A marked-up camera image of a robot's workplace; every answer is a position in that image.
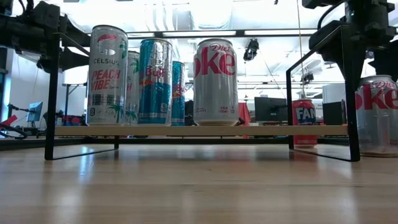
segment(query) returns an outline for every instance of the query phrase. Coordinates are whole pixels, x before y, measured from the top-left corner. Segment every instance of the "ceiling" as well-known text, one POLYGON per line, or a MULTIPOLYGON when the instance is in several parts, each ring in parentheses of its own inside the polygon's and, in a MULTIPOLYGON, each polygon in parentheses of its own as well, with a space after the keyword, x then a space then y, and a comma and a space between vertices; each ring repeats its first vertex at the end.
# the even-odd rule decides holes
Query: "ceiling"
MULTIPOLYGON (((109 24, 126 32, 157 30, 198 29, 315 29, 319 17, 327 7, 314 10, 301 6, 301 1, 279 0, 46 0, 61 7, 72 22, 81 30, 90 33, 93 26, 109 24)), ((22 12, 18 1, 14 1, 13 14, 22 12)), ((323 24, 344 15, 344 5, 337 7, 323 24)), ((389 14, 390 25, 398 24, 398 10, 389 14)), ((187 64, 188 78, 192 79, 193 54, 202 39, 174 39, 172 43, 179 60, 187 64)), ((260 51, 257 57, 244 63, 243 53, 248 38, 230 39, 238 57, 238 80, 240 82, 285 82, 285 71, 308 49, 309 37, 263 37, 258 38, 260 51)), ((140 40, 130 40, 129 48, 139 50, 140 40)), ((364 65, 364 75, 374 70, 364 65)), ((294 80, 300 81, 303 72, 312 72, 314 81, 343 82, 336 65, 325 65, 319 55, 312 55, 303 69, 296 68, 294 80)))

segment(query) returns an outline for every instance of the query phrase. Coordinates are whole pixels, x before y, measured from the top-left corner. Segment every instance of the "red can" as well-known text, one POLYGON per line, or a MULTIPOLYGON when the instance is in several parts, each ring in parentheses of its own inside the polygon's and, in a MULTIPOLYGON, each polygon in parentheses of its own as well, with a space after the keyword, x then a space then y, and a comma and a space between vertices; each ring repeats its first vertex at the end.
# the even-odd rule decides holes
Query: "red can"
MULTIPOLYGON (((317 116, 312 100, 293 101, 293 125, 316 125, 317 116)), ((310 148, 318 144, 316 135, 296 135, 294 136, 294 146, 310 148)))

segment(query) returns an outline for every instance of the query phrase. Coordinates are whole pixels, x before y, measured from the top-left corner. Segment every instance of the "ceiling light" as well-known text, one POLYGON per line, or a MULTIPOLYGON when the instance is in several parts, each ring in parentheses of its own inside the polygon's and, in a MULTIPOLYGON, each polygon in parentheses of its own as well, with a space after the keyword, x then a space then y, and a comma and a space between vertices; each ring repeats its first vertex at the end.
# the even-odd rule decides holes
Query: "ceiling light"
POLYGON ((234 36, 236 31, 217 30, 217 31, 185 31, 185 32, 164 32, 164 37, 209 37, 209 36, 234 36))
MULTIPOLYGON (((302 35, 313 34, 316 29, 302 29, 302 35)), ((276 30, 246 30, 244 35, 299 35, 298 29, 276 29, 276 30)))
POLYGON ((146 37, 154 37, 155 34, 153 32, 141 32, 141 33, 128 33, 127 37, 132 37, 132 38, 146 38, 146 37))

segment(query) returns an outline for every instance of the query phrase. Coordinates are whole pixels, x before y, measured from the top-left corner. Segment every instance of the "silver can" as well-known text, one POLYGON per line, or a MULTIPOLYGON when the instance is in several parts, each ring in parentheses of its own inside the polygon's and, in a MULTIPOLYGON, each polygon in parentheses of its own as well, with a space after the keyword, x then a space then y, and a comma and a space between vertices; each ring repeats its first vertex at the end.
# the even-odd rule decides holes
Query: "silver can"
POLYGON ((129 51, 127 56, 126 107, 124 120, 128 125, 137 123, 139 88, 139 53, 129 51))
POLYGON ((196 123, 234 125, 238 115, 236 54, 224 39, 200 42, 194 58, 194 110, 196 123))
POLYGON ((91 33, 86 122, 123 125, 127 76, 127 34, 107 25, 91 33))
POLYGON ((389 75, 361 79, 355 106, 362 155, 398 156, 397 89, 389 75))
POLYGON ((172 44, 145 39, 140 45, 138 125, 170 126, 172 107, 172 44))

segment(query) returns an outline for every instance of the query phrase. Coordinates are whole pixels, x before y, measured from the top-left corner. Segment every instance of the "celsius can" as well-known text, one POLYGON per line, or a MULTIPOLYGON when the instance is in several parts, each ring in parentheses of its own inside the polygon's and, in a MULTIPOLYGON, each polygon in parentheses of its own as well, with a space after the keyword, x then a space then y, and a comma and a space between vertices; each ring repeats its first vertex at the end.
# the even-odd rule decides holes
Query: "celsius can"
POLYGON ((398 94, 391 77, 362 78, 355 93, 355 107, 361 154, 398 156, 398 94))
MULTIPOLYGON (((311 100, 295 100, 292 108, 293 125, 316 125, 317 116, 311 100)), ((309 148, 317 145, 318 138, 316 135, 295 135, 293 141, 295 147, 309 148)))
POLYGON ((140 46, 138 125, 170 126, 172 44, 145 39, 140 46))
POLYGON ((199 43, 194 58, 194 119, 199 125, 238 122, 236 54, 232 43, 208 39, 199 43))
POLYGON ((184 71, 184 63, 173 62, 172 126, 185 125, 184 71))
POLYGON ((139 82, 139 53, 129 51, 127 55, 127 82, 124 120, 128 125, 137 123, 139 82))
POLYGON ((127 75, 127 34, 112 26, 91 33, 86 122, 123 125, 127 75))

